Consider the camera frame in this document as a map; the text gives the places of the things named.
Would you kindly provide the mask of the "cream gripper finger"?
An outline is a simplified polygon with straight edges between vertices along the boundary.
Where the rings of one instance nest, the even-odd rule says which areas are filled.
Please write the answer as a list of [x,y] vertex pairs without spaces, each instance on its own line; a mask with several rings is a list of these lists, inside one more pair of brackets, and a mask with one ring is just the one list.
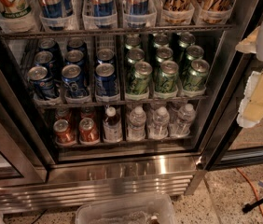
[[241,53],[248,54],[248,53],[256,53],[256,39],[259,32],[259,26],[244,40],[239,42],[235,49]]
[[237,123],[252,128],[263,119],[263,71],[253,71],[248,78],[241,100]]

